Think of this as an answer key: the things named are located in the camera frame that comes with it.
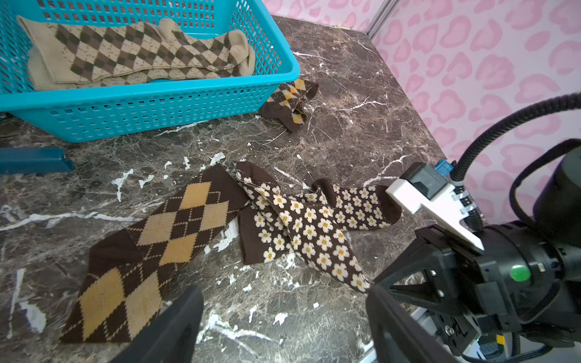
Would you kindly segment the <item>daisy sock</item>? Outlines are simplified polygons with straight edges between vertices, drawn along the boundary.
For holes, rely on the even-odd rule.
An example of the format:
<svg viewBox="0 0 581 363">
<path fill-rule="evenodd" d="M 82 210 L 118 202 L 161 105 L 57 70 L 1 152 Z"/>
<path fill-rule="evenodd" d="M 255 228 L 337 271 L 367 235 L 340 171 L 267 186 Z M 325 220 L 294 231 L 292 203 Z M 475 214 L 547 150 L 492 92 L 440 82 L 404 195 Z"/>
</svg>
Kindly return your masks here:
<svg viewBox="0 0 581 363">
<path fill-rule="evenodd" d="M 287 196 L 257 165 L 245 161 L 236 168 L 236 178 L 250 198 L 238 215 L 244 264 L 270 263 L 295 253 L 311 268 L 356 292 L 369 291 L 369 280 L 324 192 Z"/>
<path fill-rule="evenodd" d="M 346 243 L 346 231 L 385 228 L 401 217 L 401 207 L 386 193 L 386 187 L 342 188 L 320 179 L 315 191 L 285 196 L 276 185 L 261 191 L 247 190 L 252 204 L 238 215 L 244 264 L 268 263 L 291 251 L 303 241 L 296 234 L 311 232 L 306 242 L 316 242 L 323 251 L 332 242 Z"/>
</svg>

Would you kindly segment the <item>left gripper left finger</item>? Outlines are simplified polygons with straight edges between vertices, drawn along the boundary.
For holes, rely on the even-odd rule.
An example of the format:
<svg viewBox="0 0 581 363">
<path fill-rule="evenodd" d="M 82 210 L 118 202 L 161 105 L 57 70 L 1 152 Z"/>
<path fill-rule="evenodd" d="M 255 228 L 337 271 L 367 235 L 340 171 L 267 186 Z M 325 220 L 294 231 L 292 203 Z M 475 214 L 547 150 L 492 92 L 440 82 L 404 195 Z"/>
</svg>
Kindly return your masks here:
<svg viewBox="0 0 581 363">
<path fill-rule="evenodd" d="M 188 287 L 113 362 L 190 362 L 204 312 L 202 290 Z"/>
</svg>

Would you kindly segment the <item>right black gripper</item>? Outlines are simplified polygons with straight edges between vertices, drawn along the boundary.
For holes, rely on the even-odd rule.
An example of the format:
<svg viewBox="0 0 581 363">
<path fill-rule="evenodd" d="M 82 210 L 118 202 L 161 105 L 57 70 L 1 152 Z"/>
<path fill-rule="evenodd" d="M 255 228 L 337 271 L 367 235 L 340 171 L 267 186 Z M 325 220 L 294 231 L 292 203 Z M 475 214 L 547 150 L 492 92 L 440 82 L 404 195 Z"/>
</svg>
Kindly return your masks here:
<svg viewBox="0 0 581 363">
<path fill-rule="evenodd" d="M 540 353 L 572 345 L 572 244 L 525 224 L 478 232 L 483 252 L 442 227 L 416 238 L 373 285 L 384 288 L 444 349 L 513 334 Z"/>
</svg>

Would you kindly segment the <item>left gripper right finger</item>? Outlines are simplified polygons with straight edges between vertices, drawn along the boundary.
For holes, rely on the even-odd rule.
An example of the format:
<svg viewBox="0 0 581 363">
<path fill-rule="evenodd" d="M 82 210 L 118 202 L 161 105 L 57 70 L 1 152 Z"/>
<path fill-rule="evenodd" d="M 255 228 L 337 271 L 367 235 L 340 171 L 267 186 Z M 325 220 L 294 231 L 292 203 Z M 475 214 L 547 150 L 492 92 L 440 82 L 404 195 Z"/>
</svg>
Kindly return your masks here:
<svg viewBox="0 0 581 363">
<path fill-rule="evenodd" d="M 371 286 L 366 299 L 366 311 L 377 361 L 457 361 L 384 288 Z"/>
</svg>

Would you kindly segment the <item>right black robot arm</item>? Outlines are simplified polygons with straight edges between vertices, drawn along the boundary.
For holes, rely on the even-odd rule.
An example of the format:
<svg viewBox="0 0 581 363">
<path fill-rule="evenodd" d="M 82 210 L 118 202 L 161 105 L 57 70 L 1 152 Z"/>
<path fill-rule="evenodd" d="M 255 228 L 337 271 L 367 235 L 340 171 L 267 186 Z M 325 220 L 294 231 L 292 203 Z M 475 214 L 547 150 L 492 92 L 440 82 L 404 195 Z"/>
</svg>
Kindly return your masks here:
<svg viewBox="0 0 581 363">
<path fill-rule="evenodd" d="M 375 362 L 546 361 L 580 342 L 580 141 L 567 139 L 508 189 L 515 220 L 484 225 L 465 187 L 480 153 L 525 123 L 579 110 L 550 98 L 492 125 L 450 166 L 415 163 L 387 189 L 434 224 L 377 278 L 366 311 Z"/>
</svg>

